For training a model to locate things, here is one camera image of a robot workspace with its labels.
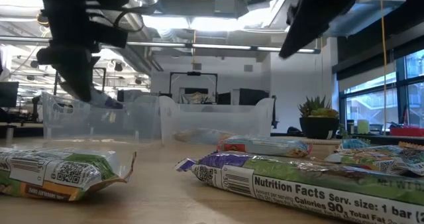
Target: green snack wrapper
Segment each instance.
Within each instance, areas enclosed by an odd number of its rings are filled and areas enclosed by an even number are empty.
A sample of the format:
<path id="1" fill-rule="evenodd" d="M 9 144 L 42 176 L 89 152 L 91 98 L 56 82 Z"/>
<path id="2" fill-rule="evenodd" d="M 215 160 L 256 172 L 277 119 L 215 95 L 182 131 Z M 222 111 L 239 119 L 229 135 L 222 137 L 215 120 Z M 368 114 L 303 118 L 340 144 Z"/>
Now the green snack wrapper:
<path id="1" fill-rule="evenodd" d="M 325 160 L 388 174 L 412 172 L 424 176 L 424 150 L 416 148 L 397 145 L 357 148 L 331 154 Z"/>
<path id="2" fill-rule="evenodd" d="M 183 160 L 202 182 L 236 194 L 355 223 L 424 223 L 424 181 L 360 168 L 217 152 Z"/>
<path id="3" fill-rule="evenodd" d="M 128 182 L 135 157 L 128 167 L 119 164 L 113 151 L 0 148 L 0 194 L 76 201 L 115 182 Z"/>

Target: clear plastic bin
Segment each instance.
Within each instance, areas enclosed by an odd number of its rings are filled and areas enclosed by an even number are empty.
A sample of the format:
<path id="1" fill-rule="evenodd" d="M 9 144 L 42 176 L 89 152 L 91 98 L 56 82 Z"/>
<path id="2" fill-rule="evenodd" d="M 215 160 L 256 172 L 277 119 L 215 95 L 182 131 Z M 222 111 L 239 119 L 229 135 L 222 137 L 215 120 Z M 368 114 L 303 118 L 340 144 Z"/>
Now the clear plastic bin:
<path id="1" fill-rule="evenodd" d="M 46 140 L 90 140 L 146 144 L 160 140 L 159 99 L 143 96 L 125 108 L 101 109 L 43 93 Z"/>
<path id="2" fill-rule="evenodd" d="M 215 129 L 237 135 L 271 133 L 274 100 L 263 99 L 256 106 L 177 104 L 169 97 L 160 100 L 162 143 L 175 141 L 174 135 L 187 129 Z"/>

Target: qr code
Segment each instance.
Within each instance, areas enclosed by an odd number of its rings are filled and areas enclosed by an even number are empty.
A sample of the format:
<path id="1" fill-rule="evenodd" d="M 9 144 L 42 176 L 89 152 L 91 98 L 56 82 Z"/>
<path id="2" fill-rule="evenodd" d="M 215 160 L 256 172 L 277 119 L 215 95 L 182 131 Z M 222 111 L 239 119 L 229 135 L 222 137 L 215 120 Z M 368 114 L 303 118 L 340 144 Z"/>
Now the qr code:
<path id="1" fill-rule="evenodd" d="M 393 162 L 394 162 L 393 160 L 381 161 L 381 162 L 377 162 L 376 166 L 378 167 L 380 172 L 387 172 L 392 167 Z"/>
<path id="2" fill-rule="evenodd" d="M 207 185 L 213 186 L 213 169 L 212 168 L 206 168 L 206 167 L 200 166 L 199 175 L 197 177 L 201 181 L 205 182 Z"/>
<path id="3" fill-rule="evenodd" d="M 81 179 L 81 173 L 88 164 L 80 164 L 76 162 L 63 162 L 59 167 L 57 174 L 52 174 L 52 179 L 62 182 L 68 182 L 72 184 L 78 184 Z"/>

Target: black plant pot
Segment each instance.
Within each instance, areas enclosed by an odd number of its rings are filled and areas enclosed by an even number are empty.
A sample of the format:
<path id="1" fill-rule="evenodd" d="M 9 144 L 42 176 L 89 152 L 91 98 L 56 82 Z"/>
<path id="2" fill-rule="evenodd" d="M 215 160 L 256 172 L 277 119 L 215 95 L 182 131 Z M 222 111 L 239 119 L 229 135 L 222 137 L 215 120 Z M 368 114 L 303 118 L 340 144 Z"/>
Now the black plant pot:
<path id="1" fill-rule="evenodd" d="M 339 119 L 330 117 L 301 117 L 300 127 L 309 139 L 331 139 L 339 128 Z"/>

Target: table surface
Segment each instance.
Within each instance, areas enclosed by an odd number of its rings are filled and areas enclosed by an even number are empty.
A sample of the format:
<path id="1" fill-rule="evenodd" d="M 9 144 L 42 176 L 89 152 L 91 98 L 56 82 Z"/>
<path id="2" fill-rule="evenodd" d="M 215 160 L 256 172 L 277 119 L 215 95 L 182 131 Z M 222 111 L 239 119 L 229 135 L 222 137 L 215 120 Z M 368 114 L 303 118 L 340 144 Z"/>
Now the table surface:
<path id="1" fill-rule="evenodd" d="M 274 203 L 206 186 L 191 172 L 177 172 L 184 158 L 201 158 L 214 146 L 172 144 L 45 144 L 41 139 L 15 139 L 15 148 L 80 146 L 115 150 L 129 159 L 136 150 L 134 173 L 128 184 L 113 184 L 87 199 L 59 202 L 0 195 L 2 223 L 339 223 Z"/>

